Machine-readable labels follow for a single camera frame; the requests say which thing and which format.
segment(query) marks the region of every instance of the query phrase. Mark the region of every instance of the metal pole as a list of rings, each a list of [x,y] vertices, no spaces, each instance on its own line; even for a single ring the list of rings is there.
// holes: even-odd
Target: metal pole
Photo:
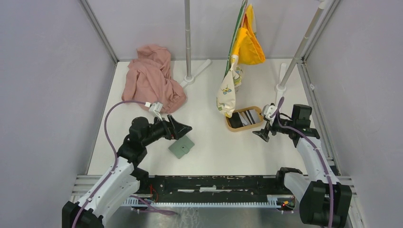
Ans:
[[[283,78],[283,80],[281,81],[281,83],[279,85],[280,88],[284,89],[284,87],[286,85],[286,82],[287,82],[289,76],[291,75],[291,72],[294,69],[295,64],[297,63],[297,60],[301,57],[301,53],[304,50],[305,45],[307,44],[308,39],[311,36],[312,31],[314,30],[314,27],[316,26],[317,22],[319,21],[320,15],[322,14],[323,9],[325,8],[325,5],[326,4],[324,2],[321,2],[319,4],[319,7],[317,8],[317,11],[316,11],[316,13],[314,15],[314,18],[312,19],[311,24],[309,25],[308,30],[305,33],[304,38],[302,39],[301,43],[299,44],[297,52],[295,53],[294,58],[292,59],[290,65],[289,65],[289,67],[287,69],[287,72],[284,75],[284,78]]]
[[[185,35],[186,35],[186,79],[192,79],[190,45],[190,0],[185,0]]]

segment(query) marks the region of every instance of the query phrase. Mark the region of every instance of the gray wall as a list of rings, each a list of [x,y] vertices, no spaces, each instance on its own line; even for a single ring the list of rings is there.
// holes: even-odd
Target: gray wall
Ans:
[[[77,0],[0,3],[0,227],[58,227],[113,63]]]
[[[184,0],[88,0],[119,59],[156,43],[185,58]],[[193,58],[227,58],[242,0],[191,0]],[[249,0],[266,57],[294,56],[318,7],[316,0]]]
[[[402,227],[403,1],[344,0],[307,60],[368,227]]]

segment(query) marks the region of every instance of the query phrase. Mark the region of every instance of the hanging fabric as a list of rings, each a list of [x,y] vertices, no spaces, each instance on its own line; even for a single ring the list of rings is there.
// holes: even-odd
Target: hanging fabric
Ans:
[[[241,85],[243,71],[239,64],[254,65],[263,63],[265,56],[256,39],[256,22],[252,5],[242,2],[237,25],[232,37],[230,55],[227,62],[225,77],[217,92],[217,108],[228,118],[235,110],[235,92]]]

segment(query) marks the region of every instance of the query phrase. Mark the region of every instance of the pink cloth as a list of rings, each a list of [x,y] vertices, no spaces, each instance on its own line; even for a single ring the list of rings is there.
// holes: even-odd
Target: pink cloth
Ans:
[[[175,112],[186,101],[186,94],[171,79],[171,54],[164,47],[145,45],[137,49],[137,55],[138,59],[133,59],[128,66],[122,100],[159,101],[163,104],[161,113]]]

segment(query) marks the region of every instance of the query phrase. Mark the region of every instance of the yellow cloth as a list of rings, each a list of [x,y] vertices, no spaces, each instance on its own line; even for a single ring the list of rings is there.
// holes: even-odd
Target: yellow cloth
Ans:
[[[249,5],[246,9],[243,27],[238,30],[232,50],[233,55],[239,56],[238,64],[254,65],[263,63],[266,59],[253,31],[254,19],[253,7]]]

